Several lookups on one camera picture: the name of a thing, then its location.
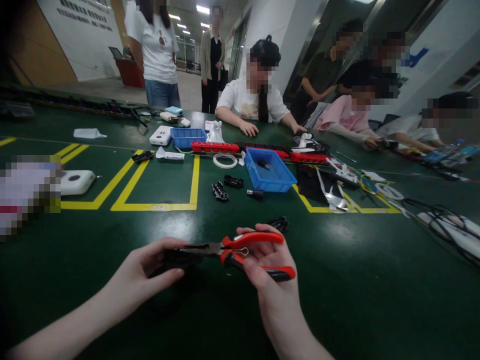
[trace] white t-shirt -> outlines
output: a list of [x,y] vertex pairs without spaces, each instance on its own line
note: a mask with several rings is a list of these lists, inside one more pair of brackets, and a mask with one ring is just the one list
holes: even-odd
[[136,2],[131,0],[126,4],[125,27],[128,36],[141,44],[143,78],[176,84],[177,73],[172,53],[178,53],[179,46],[174,24],[171,23],[170,28],[166,29],[160,16],[153,14],[153,25],[150,25],[137,9]]
[[[284,104],[278,89],[273,89],[266,97],[268,122],[279,123],[290,112]],[[216,107],[226,107],[240,118],[259,119],[259,95],[247,90],[247,81],[243,78],[233,80],[225,86]]]
[[410,139],[419,141],[433,141],[440,139],[437,129],[434,127],[419,127],[422,115],[416,114],[411,116],[400,117],[388,124],[380,127],[376,133],[381,138],[393,140],[393,135],[403,133]]

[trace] pliers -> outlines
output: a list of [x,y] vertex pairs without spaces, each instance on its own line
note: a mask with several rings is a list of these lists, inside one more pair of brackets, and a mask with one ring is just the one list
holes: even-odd
[[[235,237],[225,236],[221,242],[208,242],[195,245],[184,245],[180,251],[199,254],[205,257],[220,257],[221,264],[224,267],[235,267],[244,271],[245,258],[250,251],[247,248],[255,243],[274,243],[282,244],[284,237],[277,232],[253,231],[247,232]],[[262,268],[276,282],[284,282],[295,278],[296,273],[291,266],[262,266]]]

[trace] blue tray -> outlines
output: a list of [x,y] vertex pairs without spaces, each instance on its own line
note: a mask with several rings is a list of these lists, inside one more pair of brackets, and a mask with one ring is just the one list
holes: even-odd
[[173,144],[179,149],[191,149],[193,142],[204,143],[207,141],[207,134],[202,129],[173,127],[170,134]]
[[[259,159],[264,159],[270,165],[270,169],[258,165]],[[255,190],[286,193],[297,183],[297,179],[275,151],[247,148],[245,166]]]

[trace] red pliers handle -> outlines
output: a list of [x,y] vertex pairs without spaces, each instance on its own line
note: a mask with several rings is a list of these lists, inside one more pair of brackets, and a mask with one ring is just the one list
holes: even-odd
[[[220,255],[220,261],[225,267],[235,267],[244,272],[244,258],[232,250],[248,248],[254,243],[274,243],[282,244],[284,242],[282,234],[277,232],[246,232],[242,235],[230,238],[225,236],[222,240],[225,249]],[[295,279],[296,273],[291,266],[262,266],[262,268],[274,279],[276,282],[284,282]]]

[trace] white cable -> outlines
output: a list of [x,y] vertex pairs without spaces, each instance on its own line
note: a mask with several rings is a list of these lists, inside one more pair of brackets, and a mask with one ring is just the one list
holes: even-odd
[[[226,158],[226,159],[232,159],[233,160],[233,163],[231,163],[230,165],[225,165],[225,164],[222,164],[218,158]],[[221,169],[233,169],[234,167],[237,166],[237,164],[239,163],[239,161],[237,160],[237,158],[235,156],[233,156],[232,154],[228,154],[228,153],[218,153],[218,154],[215,154],[213,156],[213,163],[215,165],[217,165],[219,168]]]
[[403,196],[399,191],[395,190],[393,187],[391,187],[388,184],[378,182],[375,184],[375,187],[376,187],[376,190],[386,198],[389,198],[392,200],[405,199],[405,196]]

